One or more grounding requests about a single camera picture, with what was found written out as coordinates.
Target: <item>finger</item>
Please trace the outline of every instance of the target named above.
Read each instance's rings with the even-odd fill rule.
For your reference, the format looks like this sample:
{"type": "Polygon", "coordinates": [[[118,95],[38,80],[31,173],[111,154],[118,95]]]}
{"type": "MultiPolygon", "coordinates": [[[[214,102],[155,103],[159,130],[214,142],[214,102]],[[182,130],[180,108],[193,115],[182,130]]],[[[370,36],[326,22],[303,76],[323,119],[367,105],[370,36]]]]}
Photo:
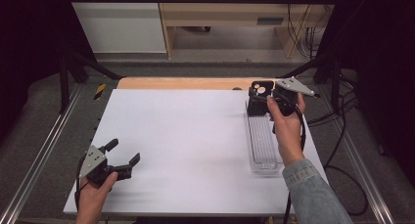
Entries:
{"type": "Polygon", "coordinates": [[[297,101],[299,102],[299,109],[301,111],[301,113],[304,113],[305,111],[305,102],[304,102],[304,98],[302,97],[302,93],[298,92],[297,94],[297,101]]]}
{"type": "Polygon", "coordinates": [[[275,120],[283,119],[280,108],[278,107],[277,102],[271,96],[266,97],[266,105],[268,106],[269,111],[272,114],[272,118],[275,120]]]}
{"type": "Polygon", "coordinates": [[[101,186],[99,191],[108,193],[113,187],[113,185],[115,184],[117,177],[118,177],[118,173],[112,172],[110,176],[108,176],[108,178],[105,180],[104,184],[101,186]]]}

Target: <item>white plastic part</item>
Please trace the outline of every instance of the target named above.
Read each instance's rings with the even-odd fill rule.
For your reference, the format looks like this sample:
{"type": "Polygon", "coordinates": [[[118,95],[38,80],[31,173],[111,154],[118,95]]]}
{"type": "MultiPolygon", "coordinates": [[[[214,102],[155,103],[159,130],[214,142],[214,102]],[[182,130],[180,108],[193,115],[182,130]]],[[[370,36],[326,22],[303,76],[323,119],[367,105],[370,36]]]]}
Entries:
{"type": "Polygon", "coordinates": [[[106,156],[101,153],[96,147],[89,147],[88,152],[86,153],[85,161],[80,168],[79,178],[83,178],[88,175],[92,170],[94,170],[98,165],[100,165],[106,156]]]}
{"type": "Polygon", "coordinates": [[[295,78],[286,78],[286,79],[278,79],[276,84],[284,89],[300,92],[304,95],[314,96],[314,91],[308,89],[305,85],[301,82],[296,80],[295,78]]]}

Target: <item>black device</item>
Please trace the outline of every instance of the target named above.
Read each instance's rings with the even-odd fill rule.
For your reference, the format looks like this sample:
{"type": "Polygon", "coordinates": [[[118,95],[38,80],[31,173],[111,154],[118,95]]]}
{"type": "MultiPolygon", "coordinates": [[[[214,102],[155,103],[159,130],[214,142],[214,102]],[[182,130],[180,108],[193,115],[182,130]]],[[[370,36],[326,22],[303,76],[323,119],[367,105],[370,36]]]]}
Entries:
{"type": "Polygon", "coordinates": [[[249,89],[248,116],[265,115],[269,113],[266,97],[272,96],[278,104],[283,116],[292,114],[297,107],[298,92],[308,96],[314,96],[314,92],[295,78],[279,79],[275,81],[254,81],[249,89]]]}
{"type": "MultiPolygon", "coordinates": [[[[101,147],[98,150],[101,153],[105,154],[106,151],[109,152],[117,144],[118,144],[118,139],[112,139],[110,143],[108,143],[106,146],[101,147]]],[[[132,167],[135,164],[137,164],[139,161],[140,161],[140,154],[137,154],[126,165],[112,166],[112,165],[108,165],[107,157],[104,157],[104,160],[87,175],[87,178],[89,181],[93,182],[94,184],[98,186],[101,186],[112,172],[118,173],[118,177],[116,178],[116,181],[128,179],[128,178],[131,178],[132,167]]]]}
{"type": "Polygon", "coordinates": [[[118,177],[116,181],[131,178],[132,168],[140,161],[140,154],[135,155],[128,164],[121,166],[108,165],[106,152],[112,150],[118,145],[118,139],[112,139],[106,146],[97,149],[94,146],[89,147],[88,152],[79,161],[79,166],[76,174],[76,192],[75,203],[76,207],[79,204],[79,196],[82,188],[79,188],[79,180],[83,177],[88,178],[88,183],[93,183],[101,187],[105,180],[112,172],[117,172],[118,177]]]}

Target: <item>gray carpet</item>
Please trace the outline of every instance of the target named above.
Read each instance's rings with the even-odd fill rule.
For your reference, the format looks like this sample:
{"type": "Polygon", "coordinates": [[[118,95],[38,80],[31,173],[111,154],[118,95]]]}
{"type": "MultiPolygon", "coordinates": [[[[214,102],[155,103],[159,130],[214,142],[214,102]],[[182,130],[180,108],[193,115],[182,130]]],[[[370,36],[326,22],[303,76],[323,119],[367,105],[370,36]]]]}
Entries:
{"type": "MultiPolygon", "coordinates": [[[[123,74],[132,70],[133,75],[140,76],[264,76],[273,77],[286,73],[291,67],[276,70],[270,66],[255,69],[248,67],[124,67],[123,74]]],[[[56,144],[52,154],[23,207],[20,218],[58,218],[73,219],[64,215],[62,210],[67,200],[67,192],[71,189],[75,178],[75,170],[79,158],[90,145],[95,134],[94,127],[99,124],[111,89],[117,81],[103,76],[92,76],[81,92],[66,127],[56,144]],[[99,84],[107,83],[100,100],[93,100],[99,84]]],[[[306,117],[312,119],[326,113],[322,99],[306,98],[306,117]]],[[[14,126],[14,131],[2,142],[0,148],[0,210],[4,210],[13,194],[22,182],[25,174],[34,161],[37,152],[47,137],[49,130],[58,116],[60,107],[59,77],[50,76],[33,84],[30,88],[29,100],[23,109],[22,116],[14,126]]],[[[359,109],[352,109],[346,114],[347,131],[353,139],[360,154],[364,158],[371,175],[391,211],[396,223],[415,223],[415,190],[408,183],[396,162],[391,157],[380,156],[376,141],[359,109]]],[[[324,163],[339,137],[334,123],[310,128],[314,143],[324,163]]],[[[338,166],[354,176],[343,147],[340,147],[332,165],[338,166]]],[[[348,211],[356,212],[363,206],[363,198],[356,185],[343,174],[328,170],[327,175],[333,189],[348,211]]],[[[377,219],[369,209],[360,216],[352,217],[355,223],[376,223],[377,219]]]]}

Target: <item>sleeve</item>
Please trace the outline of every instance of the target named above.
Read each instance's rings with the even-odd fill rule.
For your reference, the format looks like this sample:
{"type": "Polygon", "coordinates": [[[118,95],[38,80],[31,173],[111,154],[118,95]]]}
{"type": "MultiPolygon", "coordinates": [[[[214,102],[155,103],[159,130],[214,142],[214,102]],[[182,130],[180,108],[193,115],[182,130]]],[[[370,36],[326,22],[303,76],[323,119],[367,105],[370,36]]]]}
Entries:
{"type": "Polygon", "coordinates": [[[304,158],[289,164],[283,176],[299,223],[352,223],[310,160],[304,158]]]}

